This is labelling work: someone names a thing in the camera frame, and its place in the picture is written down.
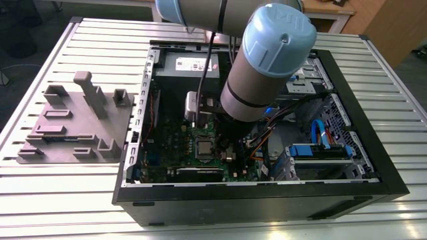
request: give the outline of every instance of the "floor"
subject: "floor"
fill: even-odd
[[[17,64],[42,65],[60,38],[72,16],[100,19],[152,21],[151,9],[147,7],[115,6],[98,4],[64,3],[62,11],[56,12],[49,2],[34,1],[44,24],[30,29],[37,44],[37,53],[24,59],[6,56],[0,50],[0,68]],[[20,66],[4,70],[12,80],[9,87],[0,86],[0,131],[8,122],[16,106],[38,72],[36,66]],[[420,105],[427,109],[427,59],[419,59],[413,53],[395,69],[407,88]]]

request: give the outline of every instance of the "light blue joint cap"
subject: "light blue joint cap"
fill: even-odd
[[[155,0],[155,7],[163,19],[187,26],[181,15],[180,0]]]
[[[301,67],[316,41],[308,17],[288,5],[260,7],[243,34],[243,52],[251,66],[265,76],[283,78]]]

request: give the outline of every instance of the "aluminum table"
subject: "aluminum table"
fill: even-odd
[[[137,94],[149,40],[203,42],[173,23],[73,18],[0,134],[0,238],[420,239],[427,238],[427,114],[368,40],[320,33],[411,194],[332,220],[140,227],[111,204],[117,164],[20,165],[48,85],[90,71],[104,93]]]

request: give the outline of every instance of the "metal case frame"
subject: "metal case frame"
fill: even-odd
[[[161,47],[207,51],[205,43],[153,43]],[[220,44],[213,46],[213,52],[224,47]],[[121,206],[141,226],[331,219],[373,202],[389,201],[409,193],[329,51],[313,49],[312,52],[321,62],[352,123],[349,130],[359,136],[380,182],[125,187],[121,185],[125,177],[123,154],[112,204]],[[141,96],[148,93],[153,62],[155,56],[148,52]],[[135,127],[141,126],[136,120]],[[139,144],[140,139],[129,142],[127,147]]]

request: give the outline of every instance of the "robotic arm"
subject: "robotic arm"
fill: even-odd
[[[300,12],[300,0],[156,0],[161,17],[241,37],[220,105],[216,130],[233,141],[263,117],[316,41],[316,29]]]

